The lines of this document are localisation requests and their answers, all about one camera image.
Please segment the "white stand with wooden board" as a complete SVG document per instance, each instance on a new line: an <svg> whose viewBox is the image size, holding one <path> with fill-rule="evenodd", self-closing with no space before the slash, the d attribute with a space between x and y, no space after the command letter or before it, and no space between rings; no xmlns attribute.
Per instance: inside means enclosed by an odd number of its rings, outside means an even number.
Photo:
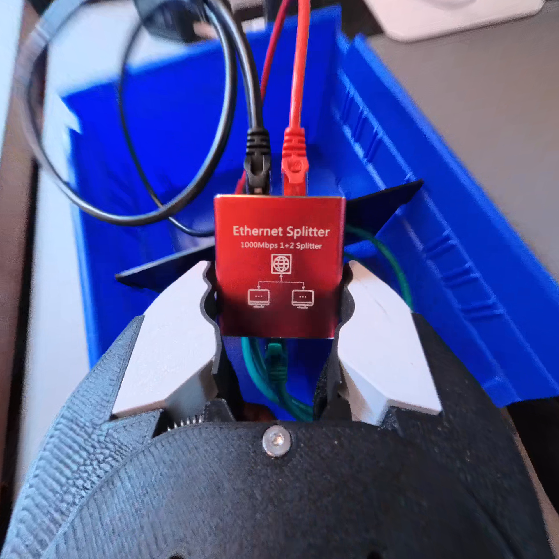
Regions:
<svg viewBox="0 0 559 559"><path fill-rule="evenodd" d="M390 39L413 43L530 17L544 1L365 1Z"/></svg>

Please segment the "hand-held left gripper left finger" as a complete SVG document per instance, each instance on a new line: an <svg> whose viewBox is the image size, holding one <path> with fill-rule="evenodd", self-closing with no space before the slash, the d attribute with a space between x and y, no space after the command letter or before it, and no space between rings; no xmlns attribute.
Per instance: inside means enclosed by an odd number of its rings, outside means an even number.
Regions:
<svg viewBox="0 0 559 559"><path fill-rule="evenodd" d="M112 415L162 410L168 429L204 419L207 404L227 403L240 419L240 386L216 322L215 265L201 261L147 308Z"/></svg>

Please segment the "blue plastic bin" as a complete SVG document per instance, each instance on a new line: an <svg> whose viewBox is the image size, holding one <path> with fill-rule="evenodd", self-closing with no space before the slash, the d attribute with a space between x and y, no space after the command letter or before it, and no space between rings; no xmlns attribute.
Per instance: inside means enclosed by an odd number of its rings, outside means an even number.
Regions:
<svg viewBox="0 0 559 559"><path fill-rule="evenodd" d="M558 285L447 148L381 59L341 31L341 9L311 16L303 127L309 142L309 194L349 201L416 179L424 185L381 229L409 281L416 312L435 328L497 407L558 396ZM289 115L296 18L273 61L264 119L273 149L272 185ZM62 99L79 122L69 130L74 188L109 212L153 207L122 133L116 76ZM137 155L165 201L196 174L221 112L224 68L218 40L130 69L126 120ZM233 192L247 135L242 74L235 121L204 192L180 214L210 227L213 197ZM155 292L115 275L179 250L167 220L117 227L75 210L82 294L93 366Z"/></svg>

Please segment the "red ethernet splitter box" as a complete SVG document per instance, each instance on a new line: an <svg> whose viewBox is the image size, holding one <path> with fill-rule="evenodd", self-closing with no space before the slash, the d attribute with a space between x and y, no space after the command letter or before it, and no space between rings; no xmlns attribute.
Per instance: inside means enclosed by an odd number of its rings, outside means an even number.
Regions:
<svg viewBox="0 0 559 559"><path fill-rule="evenodd" d="M215 274L223 335L333 339L346 199L220 195Z"/></svg>

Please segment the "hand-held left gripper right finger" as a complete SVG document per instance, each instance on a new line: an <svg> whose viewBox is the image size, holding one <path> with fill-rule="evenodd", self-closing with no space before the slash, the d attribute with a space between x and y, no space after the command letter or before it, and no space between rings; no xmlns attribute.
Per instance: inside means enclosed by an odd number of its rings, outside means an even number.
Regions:
<svg viewBox="0 0 559 559"><path fill-rule="evenodd" d="M437 416L443 406L413 312L387 283L349 261L340 323L316 387L313 418L379 427L392 409Z"/></svg>

